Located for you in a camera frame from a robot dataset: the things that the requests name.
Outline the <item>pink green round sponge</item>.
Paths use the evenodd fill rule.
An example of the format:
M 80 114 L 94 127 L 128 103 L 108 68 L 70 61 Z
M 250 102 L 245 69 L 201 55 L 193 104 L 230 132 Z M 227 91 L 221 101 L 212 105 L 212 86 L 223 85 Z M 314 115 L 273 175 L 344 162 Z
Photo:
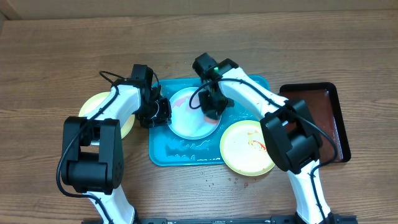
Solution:
M 218 124 L 219 123 L 218 119 L 212 119 L 212 118 L 209 118 L 208 116 L 204 116 L 204 120 L 205 120 L 205 122 L 211 123 L 211 124 Z

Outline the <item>light blue plate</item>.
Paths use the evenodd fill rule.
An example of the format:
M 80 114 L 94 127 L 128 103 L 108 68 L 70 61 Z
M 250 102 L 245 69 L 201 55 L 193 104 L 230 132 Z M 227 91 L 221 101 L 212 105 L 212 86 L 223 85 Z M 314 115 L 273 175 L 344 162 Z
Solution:
M 184 139 L 201 139 L 213 133 L 218 124 L 207 123 L 202 110 L 191 109 L 189 101 L 198 87 L 188 87 L 176 92 L 170 99 L 172 109 L 169 128 Z

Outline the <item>yellow plate with red stain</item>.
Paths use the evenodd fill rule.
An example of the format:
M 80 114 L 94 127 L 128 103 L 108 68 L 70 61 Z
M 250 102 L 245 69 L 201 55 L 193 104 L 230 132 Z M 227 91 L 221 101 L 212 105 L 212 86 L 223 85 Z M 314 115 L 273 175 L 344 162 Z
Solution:
M 87 113 L 92 112 L 97 106 L 99 106 L 105 99 L 106 97 L 110 94 L 109 91 L 98 93 L 94 96 L 92 96 L 90 99 L 88 99 L 83 106 L 80 109 L 80 112 L 78 114 L 79 117 L 84 117 Z M 128 120 L 123 124 L 121 128 L 121 138 L 124 139 L 127 134 L 130 132 L 130 130 L 133 127 L 135 121 L 135 115 L 132 114 L 128 118 Z

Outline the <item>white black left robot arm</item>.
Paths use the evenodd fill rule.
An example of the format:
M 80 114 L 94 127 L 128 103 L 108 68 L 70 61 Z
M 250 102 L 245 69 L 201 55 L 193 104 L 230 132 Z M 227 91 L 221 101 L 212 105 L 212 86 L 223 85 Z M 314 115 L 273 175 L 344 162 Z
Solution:
M 129 78 L 110 82 L 109 95 L 93 111 L 64 122 L 57 187 L 66 197 L 89 199 L 103 223 L 140 223 L 121 186 L 121 128 L 132 115 L 143 128 L 170 124 L 170 101 L 152 85 L 158 81 L 153 69 L 135 64 Z

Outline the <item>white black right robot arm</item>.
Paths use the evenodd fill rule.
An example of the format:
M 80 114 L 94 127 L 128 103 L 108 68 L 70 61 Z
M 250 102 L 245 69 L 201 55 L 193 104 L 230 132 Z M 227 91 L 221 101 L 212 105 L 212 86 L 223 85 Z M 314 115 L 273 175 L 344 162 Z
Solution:
M 218 120 L 227 107 L 239 103 L 260 122 L 267 153 L 290 179 L 301 223 L 335 223 L 323 195 L 319 169 L 322 138 L 331 137 L 315 125 L 303 100 L 288 100 L 263 88 L 227 58 L 218 63 L 207 53 L 197 57 L 192 68 L 200 77 L 198 108 L 207 118 Z

